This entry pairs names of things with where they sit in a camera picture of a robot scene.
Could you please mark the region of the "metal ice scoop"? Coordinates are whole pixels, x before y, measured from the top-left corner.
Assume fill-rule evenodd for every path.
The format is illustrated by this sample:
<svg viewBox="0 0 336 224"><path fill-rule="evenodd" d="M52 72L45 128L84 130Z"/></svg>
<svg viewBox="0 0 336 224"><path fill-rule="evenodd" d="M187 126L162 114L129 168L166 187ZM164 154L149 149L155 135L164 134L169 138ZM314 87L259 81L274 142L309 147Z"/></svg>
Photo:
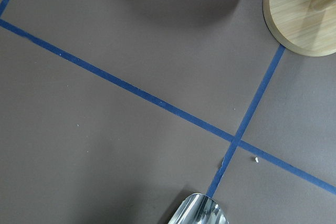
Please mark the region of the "metal ice scoop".
<svg viewBox="0 0 336 224"><path fill-rule="evenodd" d="M228 224L223 209L211 197L194 193L186 197L168 224Z"/></svg>

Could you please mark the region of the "wooden round stand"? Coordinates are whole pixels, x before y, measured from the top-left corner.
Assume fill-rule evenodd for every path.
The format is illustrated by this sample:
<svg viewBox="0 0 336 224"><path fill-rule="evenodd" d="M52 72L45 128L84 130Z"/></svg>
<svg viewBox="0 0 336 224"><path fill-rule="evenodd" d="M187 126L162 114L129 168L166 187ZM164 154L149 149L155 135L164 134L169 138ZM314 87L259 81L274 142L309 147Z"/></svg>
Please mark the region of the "wooden round stand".
<svg viewBox="0 0 336 224"><path fill-rule="evenodd" d="M263 0L265 22L287 49L304 56L335 53L335 0Z"/></svg>

